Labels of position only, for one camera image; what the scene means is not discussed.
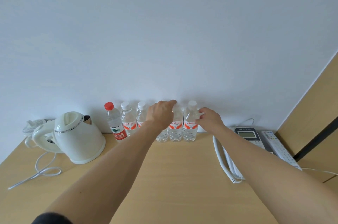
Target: red bottle cap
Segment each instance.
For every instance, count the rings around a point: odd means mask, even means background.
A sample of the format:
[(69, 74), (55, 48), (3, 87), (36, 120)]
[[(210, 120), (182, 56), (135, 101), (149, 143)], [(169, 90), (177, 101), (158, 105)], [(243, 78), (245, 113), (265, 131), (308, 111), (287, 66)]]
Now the red bottle cap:
[(114, 108), (114, 104), (112, 102), (107, 102), (104, 104), (104, 108), (108, 111), (112, 110)]

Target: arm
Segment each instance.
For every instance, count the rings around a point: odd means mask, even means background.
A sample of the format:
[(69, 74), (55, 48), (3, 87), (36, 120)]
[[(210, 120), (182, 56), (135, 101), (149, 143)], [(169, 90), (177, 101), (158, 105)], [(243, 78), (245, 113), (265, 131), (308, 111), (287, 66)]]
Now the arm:
[(46, 212), (59, 213), (73, 224), (108, 224), (120, 206), (159, 133), (173, 120), (176, 101), (149, 107), (138, 131), (111, 149), (77, 182), (59, 196)]
[(338, 196), (324, 184), (228, 129), (210, 110), (197, 124), (212, 133), (280, 224), (338, 223)]

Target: electric kettle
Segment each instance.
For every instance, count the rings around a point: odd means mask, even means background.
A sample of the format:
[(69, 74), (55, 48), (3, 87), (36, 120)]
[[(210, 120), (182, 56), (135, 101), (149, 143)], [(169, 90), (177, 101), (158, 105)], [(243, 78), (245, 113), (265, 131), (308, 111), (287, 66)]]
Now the electric kettle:
[(75, 164), (88, 163), (101, 154), (105, 138), (85, 117), (90, 118), (78, 112), (64, 113), (37, 127), (32, 140), (44, 150), (65, 153)]

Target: wooden panel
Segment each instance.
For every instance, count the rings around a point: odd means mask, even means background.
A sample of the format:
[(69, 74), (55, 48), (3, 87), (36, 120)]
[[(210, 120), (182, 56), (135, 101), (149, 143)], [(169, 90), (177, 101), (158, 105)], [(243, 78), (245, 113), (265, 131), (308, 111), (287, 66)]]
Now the wooden panel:
[[(112, 135), (105, 137), (103, 154), (116, 145)], [(43, 152), (21, 143), (0, 165), (2, 223), (31, 223), (97, 162), (75, 165), (59, 154), (52, 166), (60, 166), (61, 175), (38, 177), (8, 191), (9, 186), (34, 174), (35, 161)], [(192, 143), (154, 142), (112, 223), (277, 224), (248, 183), (233, 184), (226, 176), (208, 133), (198, 134)]]
[(277, 137), (295, 155), (337, 116), (338, 55), (279, 128)]
[(335, 193), (338, 194), (338, 176), (334, 177), (333, 179), (328, 180), (324, 183), (326, 186), (332, 189)]
[[(338, 129), (298, 161), (304, 168), (313, 168), (338, 173)], [(308, 174), (324, 182), (334, 176), (333, 174), (305, 170)]]

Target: sleeve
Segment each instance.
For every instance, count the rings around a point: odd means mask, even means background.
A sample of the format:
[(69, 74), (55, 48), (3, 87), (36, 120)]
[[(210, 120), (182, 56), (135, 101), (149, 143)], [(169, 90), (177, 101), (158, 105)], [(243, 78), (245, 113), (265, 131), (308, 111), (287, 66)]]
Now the sleeve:
[(32, 224), (73, 224), (65, 216), (58, 213), (43, 213), (36, 217)]

